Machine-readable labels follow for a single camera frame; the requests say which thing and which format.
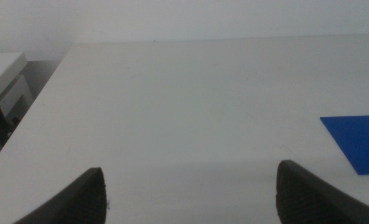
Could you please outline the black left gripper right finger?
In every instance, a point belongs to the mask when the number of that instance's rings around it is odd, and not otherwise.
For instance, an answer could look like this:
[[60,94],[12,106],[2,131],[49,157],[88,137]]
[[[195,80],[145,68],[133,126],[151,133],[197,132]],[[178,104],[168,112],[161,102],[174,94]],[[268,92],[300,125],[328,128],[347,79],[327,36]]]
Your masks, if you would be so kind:
[[281,223],[365,223],[369,206],[292,160],[279,163],[276,210]]

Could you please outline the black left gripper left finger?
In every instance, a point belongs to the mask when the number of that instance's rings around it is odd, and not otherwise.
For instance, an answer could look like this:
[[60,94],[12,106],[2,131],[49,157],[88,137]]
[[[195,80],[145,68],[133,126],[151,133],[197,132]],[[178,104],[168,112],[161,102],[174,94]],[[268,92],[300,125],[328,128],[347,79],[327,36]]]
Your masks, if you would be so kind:
[[106,222],[107,198],[103,171],[85,171],[57,195],[18,220],[21,224]]

